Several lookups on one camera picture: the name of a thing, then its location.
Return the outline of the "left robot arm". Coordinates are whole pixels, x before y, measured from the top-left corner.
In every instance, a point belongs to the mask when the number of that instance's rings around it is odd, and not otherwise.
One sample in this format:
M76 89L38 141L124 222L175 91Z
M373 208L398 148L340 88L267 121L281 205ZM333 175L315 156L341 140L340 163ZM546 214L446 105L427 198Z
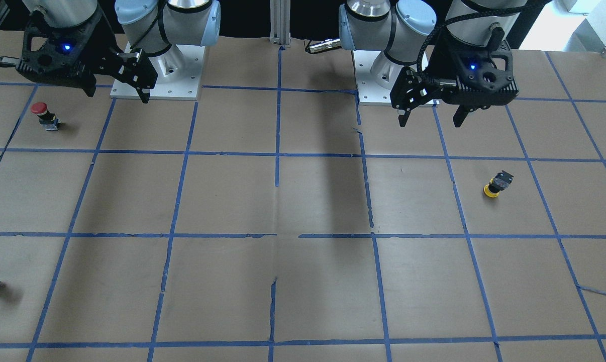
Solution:
M399 125L438 99L456 105L460 127L469 113L505 106L519 94L506 34L519 14L546 1L453 1L443 21L424 1L346 1L339 10L342 47L381 51L401 66L390 90Z

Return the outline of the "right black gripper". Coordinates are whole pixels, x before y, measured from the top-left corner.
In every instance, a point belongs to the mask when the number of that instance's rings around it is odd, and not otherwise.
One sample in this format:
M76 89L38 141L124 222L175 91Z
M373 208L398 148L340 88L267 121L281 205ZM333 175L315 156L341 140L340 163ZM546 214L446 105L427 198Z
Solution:
M28 80L66 87L94 87L96 75L130 85L147 104L158 74L142 49L122 52L101 8L32 8L21 56L0 56Z

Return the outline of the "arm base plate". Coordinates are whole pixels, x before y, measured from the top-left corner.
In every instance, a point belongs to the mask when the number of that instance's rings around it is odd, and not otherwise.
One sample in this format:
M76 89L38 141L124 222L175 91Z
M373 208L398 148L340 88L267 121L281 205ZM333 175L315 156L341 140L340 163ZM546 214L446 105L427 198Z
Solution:
M173 44L164 54L151 58L157 71L151 100L197 101L208 48Z
M353 51L353 60L359 103L391 106L390 92L402 65L388 60L383 51Z

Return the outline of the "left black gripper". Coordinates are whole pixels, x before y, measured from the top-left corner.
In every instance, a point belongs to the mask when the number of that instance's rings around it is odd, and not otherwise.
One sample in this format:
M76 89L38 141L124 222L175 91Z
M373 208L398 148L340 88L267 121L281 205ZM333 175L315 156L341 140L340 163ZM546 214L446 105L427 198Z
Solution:
M406 126L411 110L433 99L437 90L433 77L455 81L455 87L444 87L439 96L459 105L452 117L455 128L462 126L472 107L504 106L519 94L507 41L490 51L455 38L439 38L431 54L431 76L402 68L393 84L390 101L398 111L400 126Z

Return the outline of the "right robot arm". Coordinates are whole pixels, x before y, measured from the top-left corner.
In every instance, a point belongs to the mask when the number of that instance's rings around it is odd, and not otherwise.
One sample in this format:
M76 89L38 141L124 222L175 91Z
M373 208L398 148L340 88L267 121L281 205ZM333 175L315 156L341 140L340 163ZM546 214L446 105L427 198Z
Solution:
M81 89L94 96L96 75L130 85L143 103L184 71L179 46L213 46L221 26L218 1L116 1L129 41L120 48L97 1L25 1L29 10L19 57L0 56L35 83Z

